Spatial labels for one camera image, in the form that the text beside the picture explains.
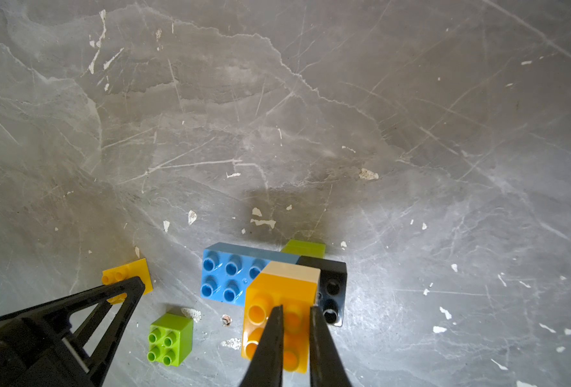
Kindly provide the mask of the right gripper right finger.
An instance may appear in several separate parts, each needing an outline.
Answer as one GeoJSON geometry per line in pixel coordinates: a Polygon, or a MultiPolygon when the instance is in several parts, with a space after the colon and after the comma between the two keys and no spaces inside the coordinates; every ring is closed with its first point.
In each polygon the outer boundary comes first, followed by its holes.
{"type": "Polygon", "coordinates": [[[318,306],[310,308],[310,386],[352,387],[318,306]]]}

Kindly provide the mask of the black lego brick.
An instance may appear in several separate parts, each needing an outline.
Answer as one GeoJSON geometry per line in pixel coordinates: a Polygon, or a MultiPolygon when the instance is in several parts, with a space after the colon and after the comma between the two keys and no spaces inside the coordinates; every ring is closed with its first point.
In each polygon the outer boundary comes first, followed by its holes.
{"type": "Polygon", "coordinates": [[[327,324],[342,327],[348,280],[347,264],[311,256],[300,256],[297,264],[320,270],[317,305],[322,309],[327,324]]]}

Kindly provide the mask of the white lego brick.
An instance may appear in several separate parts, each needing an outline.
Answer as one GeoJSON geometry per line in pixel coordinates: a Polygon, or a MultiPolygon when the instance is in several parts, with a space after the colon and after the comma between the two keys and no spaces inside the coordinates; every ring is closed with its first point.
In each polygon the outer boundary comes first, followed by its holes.
{"type": "Polygon", "coordinates": [[[298,264],[289,264],[278,261],[271,261],[262,270],[262,274],[278,277],[291,278],[297,281],[311,282],[317,284],[321,275],[321,270],[298,264]]]}

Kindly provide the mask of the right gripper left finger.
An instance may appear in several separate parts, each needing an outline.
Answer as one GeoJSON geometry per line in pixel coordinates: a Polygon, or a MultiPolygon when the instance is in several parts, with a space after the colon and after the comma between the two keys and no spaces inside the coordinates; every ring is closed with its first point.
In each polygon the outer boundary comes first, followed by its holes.
{"type": "Polygon", "coordinates": [[[282,387],[283,351],[283,306],[275,306],[240,387],[282,387]]]}

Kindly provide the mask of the green lego brick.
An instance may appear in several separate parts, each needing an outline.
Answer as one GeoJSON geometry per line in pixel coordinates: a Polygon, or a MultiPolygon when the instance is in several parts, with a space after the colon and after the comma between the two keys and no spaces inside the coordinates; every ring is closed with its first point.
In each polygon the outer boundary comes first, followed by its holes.
{"type": "Polygon", "coordinates": [[[193,319],[166,313],[150,326],[149,362],[178,367],[192,351],[193,319]]]}
{"type": "Polygon", "coordinates": [[[290,240],[285,247],[282,248],[281,252],[323,259],[325,257],[326,245],[302,240],[290,240]]]}

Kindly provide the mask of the blue long lego brick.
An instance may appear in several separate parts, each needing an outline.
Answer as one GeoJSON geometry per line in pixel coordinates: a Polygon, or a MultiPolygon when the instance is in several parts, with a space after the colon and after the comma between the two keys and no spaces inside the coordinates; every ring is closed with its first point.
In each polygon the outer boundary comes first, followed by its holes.
{"type": "Polygon", "coordinates": [[[203,298],[244,306],[246,289],[271,261],[297,264],[300,255],[261,248],[215,243],[204,249],[202,260],[203,298]]]}

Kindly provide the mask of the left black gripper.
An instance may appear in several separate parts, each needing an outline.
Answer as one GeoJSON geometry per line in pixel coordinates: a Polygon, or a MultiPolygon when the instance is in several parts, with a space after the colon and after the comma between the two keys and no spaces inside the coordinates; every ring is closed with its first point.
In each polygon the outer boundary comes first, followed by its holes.
{"type": "Polygon", "coordinates": [[[0,386],[100,386],[145,290],[139,277],[0,316],[0,386]]]}

